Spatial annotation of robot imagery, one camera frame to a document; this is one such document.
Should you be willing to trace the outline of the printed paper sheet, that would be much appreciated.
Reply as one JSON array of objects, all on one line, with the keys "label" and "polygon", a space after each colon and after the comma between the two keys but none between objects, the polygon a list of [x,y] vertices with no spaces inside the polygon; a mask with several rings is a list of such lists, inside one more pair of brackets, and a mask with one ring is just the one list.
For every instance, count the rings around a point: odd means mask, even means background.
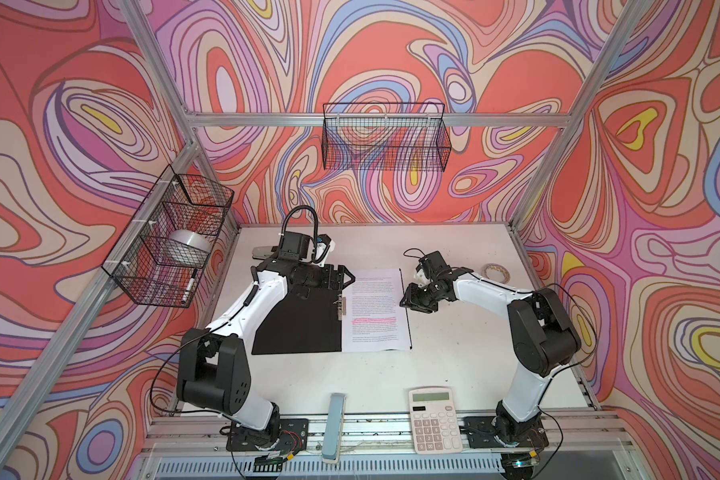
[{"label": "printed paper sheet", "polygon": [[354,273],[342,292],[341,351],[370,353],[412,348],[400,269],[366,269]]}]

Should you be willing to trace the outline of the blue folder black inside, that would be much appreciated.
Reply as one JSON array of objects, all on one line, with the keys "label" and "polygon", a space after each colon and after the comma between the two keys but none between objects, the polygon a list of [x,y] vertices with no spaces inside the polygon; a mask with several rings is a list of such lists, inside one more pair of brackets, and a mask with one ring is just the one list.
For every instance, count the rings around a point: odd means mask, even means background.
[{"label": "blue folder black inside", "polygon": [[287,294],[256,331],[252,353],[342,352],[342,292],[314,289],[308,297]]}]

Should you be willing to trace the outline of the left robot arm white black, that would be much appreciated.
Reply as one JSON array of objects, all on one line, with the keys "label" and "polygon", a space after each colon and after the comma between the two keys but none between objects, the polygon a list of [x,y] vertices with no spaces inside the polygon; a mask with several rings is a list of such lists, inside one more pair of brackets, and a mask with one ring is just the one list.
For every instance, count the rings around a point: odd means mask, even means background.
[{"label": "left robot arm white black", "polygon": [[279,409],[253,391],[249,366],[258,328],[288,294],[303,301],[323,291],[338,296],[356,276],[343,265],[283,260],[263,261],[250,272],[251,284],[227,311],[182,338],[176,397],[248,429],[271,432],[279,428]]}]

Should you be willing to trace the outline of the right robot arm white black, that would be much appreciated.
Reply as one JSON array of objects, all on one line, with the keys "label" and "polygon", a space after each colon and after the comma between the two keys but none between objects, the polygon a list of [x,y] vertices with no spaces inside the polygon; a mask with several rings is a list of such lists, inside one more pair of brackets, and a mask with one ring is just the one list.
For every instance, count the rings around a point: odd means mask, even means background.
[{"label": "right robot arm white black", "polygon": [[400,306],[425,314],[442,302],[466,302],[508,323],[518,362],[508,393],[492,420],[495,440],[514,447],[525,440],[541,417],[541,401],[553,377],[568,368],[582,341],[553,290],[522,291],[481,277],[465,267],[417,267]]}]

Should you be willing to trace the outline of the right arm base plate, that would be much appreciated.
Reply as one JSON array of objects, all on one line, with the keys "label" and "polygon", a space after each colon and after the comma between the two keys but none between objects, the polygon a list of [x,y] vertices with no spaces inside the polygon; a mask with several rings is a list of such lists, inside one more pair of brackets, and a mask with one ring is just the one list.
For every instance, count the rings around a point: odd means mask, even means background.
[{"label": "right arm base plate", "polygon": [[468,416],[462,431],[471,448],[527,448],[544,450],[549,446],[546,430],[537,414],[526,422],[511,416]]}]

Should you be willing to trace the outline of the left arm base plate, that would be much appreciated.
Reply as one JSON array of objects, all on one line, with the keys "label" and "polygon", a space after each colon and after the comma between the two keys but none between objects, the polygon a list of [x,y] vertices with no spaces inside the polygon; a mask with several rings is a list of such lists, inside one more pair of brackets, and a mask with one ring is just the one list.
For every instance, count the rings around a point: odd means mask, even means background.
[{"label": "left arm base plate", "polygon": [[230,452],[298,453],[307,446],[309,420],[307,418],[281,419],[279,425],[265,430],[254,430],[237,422],[223,426],[219,434],[226,438]]}]

